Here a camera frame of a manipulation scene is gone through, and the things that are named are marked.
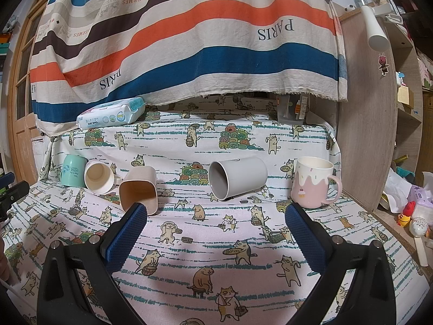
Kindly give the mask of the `white and purple mug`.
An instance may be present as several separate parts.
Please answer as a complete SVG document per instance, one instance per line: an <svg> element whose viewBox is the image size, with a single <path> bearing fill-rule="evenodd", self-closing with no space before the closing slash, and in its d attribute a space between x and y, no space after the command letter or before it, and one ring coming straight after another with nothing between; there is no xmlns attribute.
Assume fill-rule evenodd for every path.
<svg viewBox="0 0 433 325"><path fill-rule="evenodd" d="M84 183L95 194L106 194L115 186L120 185L122 178L118 177L111 168L100 161L88 161L84 170Z"/></svg>

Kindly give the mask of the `mint green cup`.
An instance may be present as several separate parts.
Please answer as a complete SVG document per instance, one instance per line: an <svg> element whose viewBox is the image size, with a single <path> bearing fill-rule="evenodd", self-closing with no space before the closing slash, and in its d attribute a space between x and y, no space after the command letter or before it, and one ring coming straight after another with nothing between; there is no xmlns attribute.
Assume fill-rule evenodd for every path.
<svg viewBox="0 0 433 325"><path fill-rule="evenodd" d="M88 160L80 155L66 155L61 172L61 184L69 187L85 187L84 171Z"/></svg>

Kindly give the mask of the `beige square cup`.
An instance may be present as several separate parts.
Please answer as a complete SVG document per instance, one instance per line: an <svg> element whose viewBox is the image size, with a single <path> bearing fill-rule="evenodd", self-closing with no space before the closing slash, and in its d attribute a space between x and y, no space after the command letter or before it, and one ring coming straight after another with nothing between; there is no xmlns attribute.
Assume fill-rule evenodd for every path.
<svg viewBox="0 0 433 325"><path fill-rule="evenodd" d="M124 211L134 203L146 207L148 215L154 215L159 208L156 188L156 171L151 166L133 167L119 185L120 204Z"/></svg>

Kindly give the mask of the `grey cylindrical cup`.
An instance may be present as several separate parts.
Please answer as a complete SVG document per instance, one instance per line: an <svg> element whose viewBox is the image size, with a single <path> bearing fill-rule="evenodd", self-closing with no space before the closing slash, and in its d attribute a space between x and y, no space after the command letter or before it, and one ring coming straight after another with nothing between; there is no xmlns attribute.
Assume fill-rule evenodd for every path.
<svg viewBox="0 0 433 325"><path fill-rule="evenodd" d="M209 185L218 200L227 200L261 188L268 170L258 157L214 161L208 170Z"/></svg>

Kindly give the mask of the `wooden door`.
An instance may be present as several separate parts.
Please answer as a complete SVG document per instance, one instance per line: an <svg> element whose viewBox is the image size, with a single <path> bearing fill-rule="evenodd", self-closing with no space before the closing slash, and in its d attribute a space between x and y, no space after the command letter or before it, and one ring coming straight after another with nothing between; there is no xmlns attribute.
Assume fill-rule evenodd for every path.
<svg viewBox="0 0 433 325"><path fill-rule="evenodd" d="M24 20L19 24L21 28L9 71L7 119L10 153L17 179L29 184L37 181L32 141L40 136L32 110L30 61L37 28L47 2L30 1L29 9L24 12Z"/></svg>

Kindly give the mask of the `white round toy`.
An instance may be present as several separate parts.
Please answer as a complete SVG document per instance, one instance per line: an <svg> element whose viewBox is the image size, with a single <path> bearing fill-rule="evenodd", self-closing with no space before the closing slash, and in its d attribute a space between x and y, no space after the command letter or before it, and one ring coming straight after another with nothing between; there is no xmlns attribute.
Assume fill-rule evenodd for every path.
<svg viewBox="0 0 433 325"><path fill-rule="evenodd" d="M413 235L415 248L417 250L418 259L421 267L427 267L429 265L425 246L422 237L427 232L428 224L427 221L421 217L411 219L409 224L409 231Z"/></svg>

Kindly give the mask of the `red yellow toy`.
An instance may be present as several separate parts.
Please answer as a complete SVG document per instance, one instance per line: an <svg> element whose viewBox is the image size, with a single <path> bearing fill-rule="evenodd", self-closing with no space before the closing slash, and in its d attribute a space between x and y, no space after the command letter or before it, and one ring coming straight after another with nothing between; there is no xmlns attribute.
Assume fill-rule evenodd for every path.
<svg viewBox="0 0 433 325"><path fill-rule="evenodd" d="M415 201L411 201L406 204L403 211L398 216L397 225L405 227L406 225L409 224L412 215L415 211L415 206L416 206Z"/></svg>

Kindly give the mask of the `pink cupcake mug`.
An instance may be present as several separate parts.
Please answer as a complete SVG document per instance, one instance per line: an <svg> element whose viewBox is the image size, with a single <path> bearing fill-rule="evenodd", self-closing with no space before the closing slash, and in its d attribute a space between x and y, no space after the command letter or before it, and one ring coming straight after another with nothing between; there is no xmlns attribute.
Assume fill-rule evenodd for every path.
<svg viewBox="0 0 433 325"><path fill-rule="evenodd" d="M298 158L291 188L292 201L306 209L335 203L342 195L343 185L333 170L334 164L328 160L313 156ZM334 198L328 198L330 180L337 186Z"/></svg>

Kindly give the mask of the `wet wipes pack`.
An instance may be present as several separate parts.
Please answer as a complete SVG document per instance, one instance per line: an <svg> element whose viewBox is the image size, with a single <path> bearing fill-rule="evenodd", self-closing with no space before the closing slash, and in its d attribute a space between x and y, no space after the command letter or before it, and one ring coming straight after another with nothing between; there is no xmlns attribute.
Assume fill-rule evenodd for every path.
<svg viewBox="0 0 433 325"><path fill-rule="evenodd" d="M78 115L76 124L82 130L127 125L135 122L144 112L145 101L136 96L94 106Z"/></svg>

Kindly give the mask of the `wooden shelf unit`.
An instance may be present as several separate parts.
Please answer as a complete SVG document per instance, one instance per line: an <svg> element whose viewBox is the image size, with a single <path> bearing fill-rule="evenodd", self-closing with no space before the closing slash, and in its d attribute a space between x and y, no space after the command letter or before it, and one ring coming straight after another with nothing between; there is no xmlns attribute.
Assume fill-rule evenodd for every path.
<svg viewBox="0 0 433 325"><path fill-rule="evenodd" d="M402 167L417 170L423 132L423 95L413 42L395 24L378 24L391 46L383 55L388 73L379 67L380 52L371 49L363 14L356 9L340 17L346 47L348 100L339 105L337 141L342 153L345 193L417 255L407 227L380 208L379 201L393 160L406 155Z"/></svg>

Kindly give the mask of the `striped Paris cloth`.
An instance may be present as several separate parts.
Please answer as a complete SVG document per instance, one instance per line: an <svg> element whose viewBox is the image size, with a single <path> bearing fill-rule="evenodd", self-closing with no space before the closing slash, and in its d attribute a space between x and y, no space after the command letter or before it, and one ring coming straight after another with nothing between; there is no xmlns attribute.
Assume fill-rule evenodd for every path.
<svg viewBox="0 0 433 325"><path fill-rule="evenodd" d="M239 92L347 99L332 0L48 0L29 78L49 136L137 95L156 106Z"/></svg>

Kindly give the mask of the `cartoon sticker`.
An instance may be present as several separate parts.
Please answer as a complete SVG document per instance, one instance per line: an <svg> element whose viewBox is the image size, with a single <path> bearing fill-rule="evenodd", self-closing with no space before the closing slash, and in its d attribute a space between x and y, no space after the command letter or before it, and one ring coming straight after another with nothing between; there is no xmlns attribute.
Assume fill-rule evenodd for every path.
<svg viewBox="0 0 433 325"><path fill-rule="evenodd" d="M378 64L379 64L379 69L381 71L382 76L386 76L389 72L389 65L388 65L388 60L387 60L385 53L379 54Z"/></svg>

